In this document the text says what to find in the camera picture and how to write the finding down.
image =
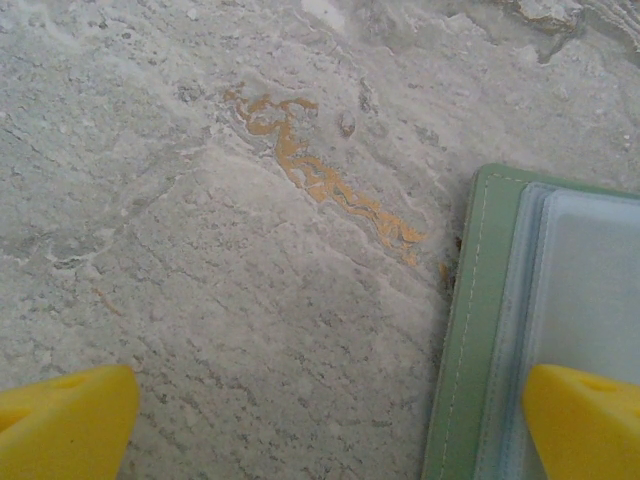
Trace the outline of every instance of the orange stain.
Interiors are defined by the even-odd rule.
[[[324,165],[318,157],[297,156],[307,148],[308,142],[296,139],[293,129],[295,114],[291,111],[291,106],[298,105],[308,111],[317,110],[318,105],[300,97],[274,103],[269,94],[250,103],[247,98],[241,96],[242,87],[243,84],[240,84],[234,90],[227,90],[224,100],[235,102],[236,113],[250,134],[277,134],[276,159],[296,187],[304,189],[318,203],[331,199],[347,213],[370,220],[375,226],[380,242],[388,249],[399,253],[407,264],[415,266],[417,258],[411,248],[424,240],[426,234],[411,228],[401,218],[383,211],[380,203],[375,200],[354,192],[335,169]],[[259,118],[260,114],[267,112],[279,113],[280,120],[268,122]],[[304,178],[298,176],[296,171],[301,172]]]

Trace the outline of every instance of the white stitching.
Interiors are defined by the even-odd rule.
[[[473,265],[473,272],[471,273],[471,290],[469,292],[469,303],[467,304],[467,317],[464,322],[464,330],[462,332],[462,341],[460,344],[460,357],[458,358],[458,365],[456,366],[456,381],[453,385],[453,393],[451,395],[451,405],[449,406],[449,415],[447,416],[447,431],[444,437],[444,446],[442,449],[442,463],[440,465],[440,476],[439,480],[442,480],[444,477],[444,466],[447,461],[447,447],[449,444],[449,433],[451,428],[451,416],[453,415],[453,407],[456,403],[456,393],[458,392],[458,382],[460,380],[460,367],[462,366],[462,357],[464,354],[464,346],[467,339],[467,330],[469,328],[469,319],[471,318],[471,306],[473,304],[473,290],[476,286],[476,270],[478,268],[478,259],[480,258],[480,245],[482,242],[482,229],[484,227],[484,216],[485,209],[487,206],[487,188],[489,188],[489,180],[491,178],[500,178],[502,180],[508,180],[511,182],[517,183],[528,183],[527,180],[520,180],[517,178],[505,177],[498,173],[492,173],[487,177],[487,180],[484,182],[484,191],[482,192],[482,216],[480,217],[480,231],[478,232],[478,246],[476,247],[476,258]]]

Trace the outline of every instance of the green notebook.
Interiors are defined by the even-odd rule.
[[[532,182],[637,198],[496,164],[476,173],[429,425],[423,480],[474,477],[520,196]]]

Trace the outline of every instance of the orange lichen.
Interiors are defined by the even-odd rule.
[[[316,202],[331,199],[347,213],[373,222],[380,242],[399,253],[407,264],[415,266],[417,258],[411,247],[426,238],[426,234],[409,227],[397,216],[383,211],[380,203],[375,200],[355,192],[344,183],[335,169],[324,165],[318,157],[301,154],[308,147],[308,142],[296,139],[293,128],[295,114],[291,107],[297,105],[309,111],[317,110],[318,105],[300,97],[275,103],[269,94],[249,102],[241,96],[242,86],[241,84],[236,89],[227,90],[224,99],[235,102],[236,113],[250,134],[277,134],[275,156],[287,177],[298,188],[306,190]],[[280,119],[263,120],[261,114],[268,111],[279,113]],[[296,171],[301,172],[304,178],[298,176]]]

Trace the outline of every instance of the rock texture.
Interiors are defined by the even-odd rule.
[[[0,388],[132,365],[123,480],[417,478],[474,170],[640,188],[613,30],[425,5],[0,0]]]
[[[582,18],[583,7],[573,0],[516,0],[516,11],[547,33],[573,32]]]

